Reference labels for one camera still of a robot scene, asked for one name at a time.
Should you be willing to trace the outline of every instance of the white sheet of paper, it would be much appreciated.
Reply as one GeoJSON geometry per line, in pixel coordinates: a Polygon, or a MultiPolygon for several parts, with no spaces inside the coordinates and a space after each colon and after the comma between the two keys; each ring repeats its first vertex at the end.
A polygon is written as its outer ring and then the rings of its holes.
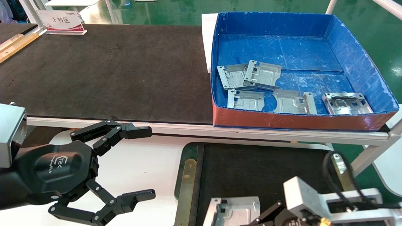
{"type": "Polygon", "coordinates": [[[202,39],[204,42],[208,73],[211,73],[212,39],[217,17],[217,13],[201,14],[202,39]]]}

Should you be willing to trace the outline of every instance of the white pipe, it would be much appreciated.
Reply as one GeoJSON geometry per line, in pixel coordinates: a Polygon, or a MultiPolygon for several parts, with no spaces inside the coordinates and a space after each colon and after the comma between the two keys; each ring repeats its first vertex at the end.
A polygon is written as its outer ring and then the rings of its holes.
{"type": "Polygon", "coordinates": [[[394,16],[402,20],[402,6],[392,0],[373,0],[379,4],[382,8],[392,13],[394,16]]]}
{"type": "Polygon", "coordinates": [[[325,12],[325,14],[331,14],[331,13],[332,13],[332,11],[333,11],[334,8],[335,8],[336,1],[337,1],[337,0],[331,0],[331,1],[329,2],[328,8],[327,8],[327,11],[325,12]]]}

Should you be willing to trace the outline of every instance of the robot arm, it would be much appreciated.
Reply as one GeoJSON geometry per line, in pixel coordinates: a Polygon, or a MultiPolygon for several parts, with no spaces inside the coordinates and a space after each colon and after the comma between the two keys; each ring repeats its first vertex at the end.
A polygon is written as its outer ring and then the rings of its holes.
{"type": "Polygon", "coordinates": [[[55,217],[77,223],[104,226],[116,215],[132,212],[140,201],[155,198],[153,189],[113,197],[95,179],[98,176],[98,156],[106,154],[123,138],[152,136],[150,127],[135,127],[132,123],[106,120],[70,133],[72,142],[66,145],[43,145],[33,148],[19,146],[25,139],[25,109],[0,105],[8,109],[14,127],[7,134],[7,142],[0,149],[7,161],[0,165],[0,210],[27,204],[43,205],[58,201],[49,208],[55,217]],[[101,137],[93,147],[85,142],[101,137]],[[91,190],[105,206],[96,213],[68,207],[91,190]]]}

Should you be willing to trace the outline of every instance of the stamped metal part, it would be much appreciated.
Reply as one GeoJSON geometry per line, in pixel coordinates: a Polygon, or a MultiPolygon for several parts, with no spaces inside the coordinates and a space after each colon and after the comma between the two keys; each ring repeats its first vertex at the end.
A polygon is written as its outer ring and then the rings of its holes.
{"type": "Polygon", "coordinates": [[[238,226],[250,224],[260,215],[257,196],[212,198],[203,226],[238,226]]]}
{"type": "Polygon", "coordinates": [[[273,91],[276,81],[281,77],[282,66],[250,60],[244,80],[255,83],[259,88],[273,91]]]}
{"type": "Polygon", "coordinates": [[[244,74],[246,73],[247,64],[218,66],[217,69],[225,91],[233,88],[242,90],[253,89],[253,87],[249,87],[252,86],[249,83],[244,87],[244,74]]]}
{"type": "Polygon", "coordinates": [[[360,115],[374,113],[359,92],[327,92],[322,96],[330,115],[360,115]]]}
{"type": "Polygon", "coordinates": [[[276,113],[316,115],[317,109],[311,92],[275,89],[273,96],[277,100],[276,113]]]}
{"type": "Polygon", "coordinates": [[[265,106],[263,92],[228,91],[228,108],[262,111],[265,106]]]}

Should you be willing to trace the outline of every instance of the white sign holder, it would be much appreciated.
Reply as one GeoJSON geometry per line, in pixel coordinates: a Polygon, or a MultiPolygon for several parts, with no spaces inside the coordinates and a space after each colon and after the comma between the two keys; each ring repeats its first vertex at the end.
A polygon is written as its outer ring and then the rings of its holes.
{"type": "Polygon", "coordinates": [[[47,29],[47,34],[83,35],[87,32],[76,11],[37,10],[36,12],[47,29]]]}

